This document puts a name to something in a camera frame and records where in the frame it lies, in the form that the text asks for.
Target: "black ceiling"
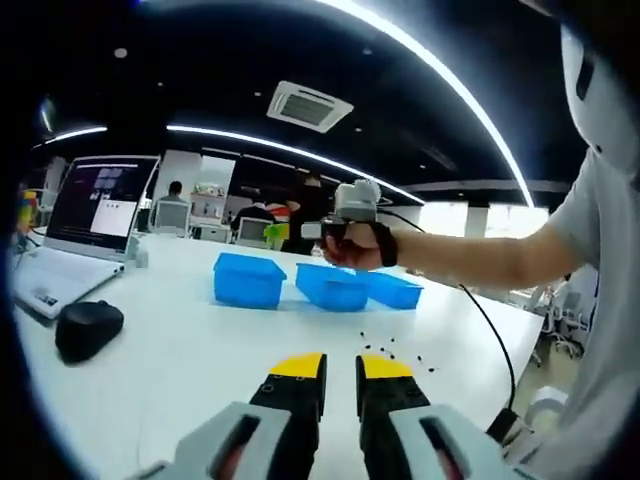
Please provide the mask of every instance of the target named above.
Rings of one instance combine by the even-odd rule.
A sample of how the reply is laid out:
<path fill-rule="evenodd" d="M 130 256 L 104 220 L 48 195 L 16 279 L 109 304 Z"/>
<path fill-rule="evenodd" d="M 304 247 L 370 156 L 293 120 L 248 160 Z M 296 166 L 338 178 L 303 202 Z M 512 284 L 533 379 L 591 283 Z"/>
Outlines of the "black ceiling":
<path fill-rule="evenodd" d="M 456 74 L 527 180 L 575 178 L 585 147 L 569 116 L 559 30 L 550 19 L 517 0 L 358 3 L 400 26 Z M 100 29 L 87 19 L 77 35 L 52 39 L 60 55 L 46 72 L 56 133 L 92 125 L 108 132 L 34 153 L 72 158 L 212 147 L 352 178 L 270 147 L 164 128 L 182 124 L 269 139 L 397 186 L 513 179 L 481 122 L 431 67 L 387 34 L 321 2 L 151 0 L 110 14 Z M 117 48 L 127 49 L 126 58 L 114 56 Z M 354 110 L 325 134 L 269 118 L 281 80 L 343 99 Z M 284 170 L 242 159 L 234 184 L 286 187 L 294 177 Z M 459 198 L 458 190 L 414 193 Z M 532 193 L 538 204 L 562 198 Z M 518 190 L 465 191 L 465 198 L 522 202 Z"/>

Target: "air conditioner vent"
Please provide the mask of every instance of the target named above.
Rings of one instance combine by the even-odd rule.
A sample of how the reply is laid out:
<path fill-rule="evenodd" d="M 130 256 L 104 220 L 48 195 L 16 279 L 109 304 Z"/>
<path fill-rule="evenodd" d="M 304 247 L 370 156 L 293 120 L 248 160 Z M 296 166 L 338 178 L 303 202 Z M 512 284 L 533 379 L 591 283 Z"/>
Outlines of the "air conditioner vent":
<path fill-rule="evenodd" d="M 267 116 L 325 133 L 353 110 L 353 105 L 301 85 L 282 81 Z"/>

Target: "blue plastic box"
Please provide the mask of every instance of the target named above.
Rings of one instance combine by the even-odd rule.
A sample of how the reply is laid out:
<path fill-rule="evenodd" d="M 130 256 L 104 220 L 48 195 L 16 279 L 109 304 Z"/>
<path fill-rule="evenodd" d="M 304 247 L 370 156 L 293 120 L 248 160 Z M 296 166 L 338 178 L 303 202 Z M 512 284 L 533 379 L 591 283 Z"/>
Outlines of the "blue plastic box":
<path fill-rule="evenodd" d="M 416 308 L 422 287 L 398 277 L 376 272 L 356 272 L 369 284 L 369 296 L 388 307 L 409 310 Z"/>
<path fill-rule="evenodd" d="M 268 258 L 221 253 L 213 266 L 219 302 L 244 308 L 276 308 L 287 275 Z"/>
<path fill-rule="evenodd" d="M 325 310 L 355 312 L 367 304 L 367 282 L 339 268 L 299 263 L 296 286 Z"/>

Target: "laptop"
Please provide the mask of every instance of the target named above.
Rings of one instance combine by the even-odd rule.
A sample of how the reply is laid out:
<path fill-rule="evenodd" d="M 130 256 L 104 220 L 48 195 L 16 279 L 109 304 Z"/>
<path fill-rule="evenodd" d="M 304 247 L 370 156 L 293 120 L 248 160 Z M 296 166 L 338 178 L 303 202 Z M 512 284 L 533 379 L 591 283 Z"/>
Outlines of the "laptop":
<path fill-rule="evenodd" d="M 17 263 L 17 299 L 53 319 L 123 272 L 136 212 L 158 161 L 140 155 L 76 158 L 42 246 Z"/>

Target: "black wrist strap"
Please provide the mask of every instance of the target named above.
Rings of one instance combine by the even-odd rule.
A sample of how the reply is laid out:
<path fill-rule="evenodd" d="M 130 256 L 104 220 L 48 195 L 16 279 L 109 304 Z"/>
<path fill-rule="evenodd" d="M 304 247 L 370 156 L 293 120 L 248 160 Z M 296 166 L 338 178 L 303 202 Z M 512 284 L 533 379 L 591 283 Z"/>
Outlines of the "black wrist strap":
<path fill-rule="evenodd" d="M 398 243 L 386 225 L 379 222 L 369 224 L 380 247 L 380 259 L 383 267 L 393 267 L 398 263 Z"/>

